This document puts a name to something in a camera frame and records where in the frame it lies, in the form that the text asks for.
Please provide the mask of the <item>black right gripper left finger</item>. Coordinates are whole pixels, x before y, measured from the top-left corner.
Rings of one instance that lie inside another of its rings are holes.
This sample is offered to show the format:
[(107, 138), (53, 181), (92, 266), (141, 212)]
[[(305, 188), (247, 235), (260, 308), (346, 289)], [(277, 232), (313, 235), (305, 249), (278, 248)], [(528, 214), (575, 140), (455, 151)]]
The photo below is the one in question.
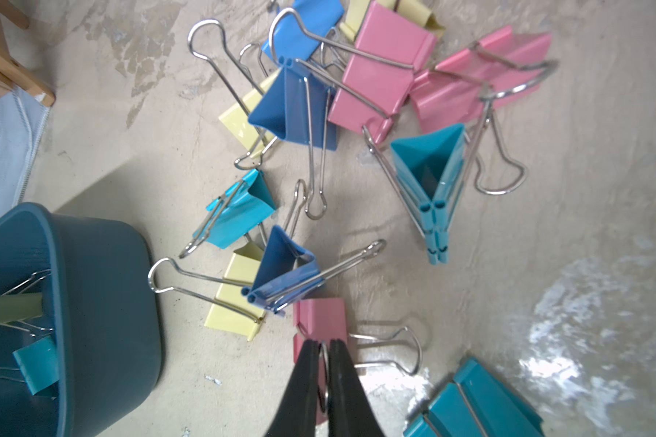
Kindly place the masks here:
[(306, 340), (265, 436), (315, 436), (320, 343)]

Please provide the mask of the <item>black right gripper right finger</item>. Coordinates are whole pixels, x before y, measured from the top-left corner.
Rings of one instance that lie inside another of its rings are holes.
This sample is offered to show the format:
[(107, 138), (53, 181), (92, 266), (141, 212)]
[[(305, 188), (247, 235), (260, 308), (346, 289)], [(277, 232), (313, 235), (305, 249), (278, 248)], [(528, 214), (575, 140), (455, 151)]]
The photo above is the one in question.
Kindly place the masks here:
[(384, 437), (342, 340), (328, 346), (328, 428), (330, 436)]

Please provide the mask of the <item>yellow binder clip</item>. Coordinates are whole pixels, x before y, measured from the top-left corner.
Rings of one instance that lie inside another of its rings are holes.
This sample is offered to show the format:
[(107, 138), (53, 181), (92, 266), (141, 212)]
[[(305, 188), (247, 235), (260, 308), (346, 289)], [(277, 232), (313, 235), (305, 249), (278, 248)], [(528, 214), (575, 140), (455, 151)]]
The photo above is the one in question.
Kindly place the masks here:
[(0, 326), (26, 332), (31, 337), (50, 334), (52, 327), (29, 322), (44, 316), (41, 292), (31, 290), (51, 275), (51, 269), (32, 272), (25, 280), (0, 294)]
[(223, 278), (242, 282), (242, 286), (224, 283), (220, 285), (215, 295), (216, 300), (246, 311), (259, 319), (260, 322), (256, 323), (240, 314), (213, 304), (203, 324), (205, 328), (235, 333), (245, 337), (248, 342), (254, 340), (262, 327), (265, 311), (248, 302), (247, 298), (242, 295), (242, 287), (245, 284), (253, 284), (260, 267), (262, 255), (263, 250), (254, 242), (247, 242), (240, 249), (233, 251), (233, 256)]

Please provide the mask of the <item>teal binder clip front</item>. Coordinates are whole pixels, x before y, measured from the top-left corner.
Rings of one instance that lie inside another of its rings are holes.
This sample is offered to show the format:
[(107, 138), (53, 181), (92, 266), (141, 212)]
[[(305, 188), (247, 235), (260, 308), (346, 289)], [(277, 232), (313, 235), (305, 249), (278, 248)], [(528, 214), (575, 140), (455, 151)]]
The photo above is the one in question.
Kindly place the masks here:
[(479, 361), (468, 359), (404, 436), (542, 436), (542, 418)]

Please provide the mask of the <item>blue binder clip lower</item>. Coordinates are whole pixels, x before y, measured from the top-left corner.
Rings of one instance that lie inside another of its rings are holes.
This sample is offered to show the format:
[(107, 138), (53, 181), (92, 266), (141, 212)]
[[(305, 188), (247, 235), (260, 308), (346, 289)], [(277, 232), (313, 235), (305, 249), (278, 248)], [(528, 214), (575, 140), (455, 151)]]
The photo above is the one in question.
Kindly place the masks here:
[(242, 282), (241, 280), (225, 280), (192, 271), (184, 271), (175, 260), (169, 257), (157, 260), (153, 264), (149, 270), (147, 280), (149, 288), (157, 294), (176, 291), (218, 305), (258, 323), (260, 321), (258, 317), (232, 303), (222, 302), (182, 287), (159, 287), (155, 280), (157, 269), (163, 264), (169, 263), (175, 271), (183, 276), (239, 287), (246, 302), (263, 310), (279, 314), (287, 306), (302, 300), (314, 290), (324, 286), (328, 280), (353, 269), (366, 260), (375, 258), (385, 248), (385, 240), (375, 240), (357, 251), (352, 257), (333, 267), (321, 269), (317, 258), (309, 249), (295, 243), (281, 227), (274, 226), (258, 272), (252, 283)]

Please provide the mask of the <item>teal binder clip small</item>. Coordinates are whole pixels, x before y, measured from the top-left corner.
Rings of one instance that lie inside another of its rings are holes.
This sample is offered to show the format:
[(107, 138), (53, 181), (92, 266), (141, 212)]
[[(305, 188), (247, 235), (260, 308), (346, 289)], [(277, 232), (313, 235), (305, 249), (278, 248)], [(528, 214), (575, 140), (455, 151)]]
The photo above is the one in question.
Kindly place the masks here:
[(191, 255), (203, 242), (226, 249), (273, 215), (276, 209), (264, 173), (252, 169), (211, 202), (207, 216), (179, 257), (184, 259)]

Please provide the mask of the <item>teal plastic storage box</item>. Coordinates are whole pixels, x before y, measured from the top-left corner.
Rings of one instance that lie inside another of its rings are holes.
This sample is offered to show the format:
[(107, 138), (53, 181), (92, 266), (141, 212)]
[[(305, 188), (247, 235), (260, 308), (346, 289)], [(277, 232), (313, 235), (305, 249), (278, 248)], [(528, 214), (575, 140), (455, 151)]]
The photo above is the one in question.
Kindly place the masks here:
[(40, 395), (14, 352), (33, 342), (0, 326), (0, 436), (95, 436), (138, 408), (162, 365), (144, 238), (117, 220), (53, 214), (24, 203), (0, 218), (0, 294), (38, 271), (35, 321), (58, 355), (58, 380)]

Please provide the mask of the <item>teal binder clip upright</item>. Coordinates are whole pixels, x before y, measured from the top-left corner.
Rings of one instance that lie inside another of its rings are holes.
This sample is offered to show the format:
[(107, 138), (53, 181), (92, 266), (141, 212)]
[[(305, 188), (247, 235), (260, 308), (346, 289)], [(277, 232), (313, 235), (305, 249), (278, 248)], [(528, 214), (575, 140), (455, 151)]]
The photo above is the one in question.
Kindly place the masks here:
[[(497, 189), (482, 183), (486, 167), (479, 148), (489, 127), (501, 158), (519, 171), (513, 182)], [(422, 234), (432, 265), (448, 263), (454, 215), (470, 176), (474, 177), (478, 192), (494, 197), (512, 193), (528, 176), (528, 168), (508, 154), (490, 101), (484, 103), (472, 133), (468, 133), (464, 124), (457, 123), (430, 134), (399, 138), (389, 145), (391, 160), (375, 145), (368, 128), (362, 127), (362, 131), (370, 153)]]

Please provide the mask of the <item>blue binder clip middle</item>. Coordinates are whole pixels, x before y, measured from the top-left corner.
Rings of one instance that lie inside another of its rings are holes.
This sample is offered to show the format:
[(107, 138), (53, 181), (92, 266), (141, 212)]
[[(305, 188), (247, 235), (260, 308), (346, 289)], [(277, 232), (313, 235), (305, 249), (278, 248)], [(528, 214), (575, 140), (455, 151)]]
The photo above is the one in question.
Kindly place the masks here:
[(282, 141), (306, 145), (309, 180), (304, 212), (310, 220), (320, 220), (328, 208), (324, 188), (327, 155), (337, 143), (336, 127), (328, 120), (335, 89), (318, 78), (320, 71), (305, 60), (282, 56), (280, 64), (277, 78), (248, 121)]

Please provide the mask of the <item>pink binder clip large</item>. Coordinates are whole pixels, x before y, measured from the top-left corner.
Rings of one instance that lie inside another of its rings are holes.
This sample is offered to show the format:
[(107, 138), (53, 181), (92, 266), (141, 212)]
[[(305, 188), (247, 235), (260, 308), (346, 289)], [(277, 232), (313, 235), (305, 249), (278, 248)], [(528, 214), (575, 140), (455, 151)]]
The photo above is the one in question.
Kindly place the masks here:
[[(286, 9), (273, 20), (268, 38), (279, 19), (288, 13)], [(352, 45), (310, 36), (351, 55), (339, 80), (317, 69), (318, 76), (337, 87), (328, 120), (355, 133), (367, 127), (376, 144), (383, 141), (406, 101), (415, 74), (430, 58), (436, 35), (372, 1)]]

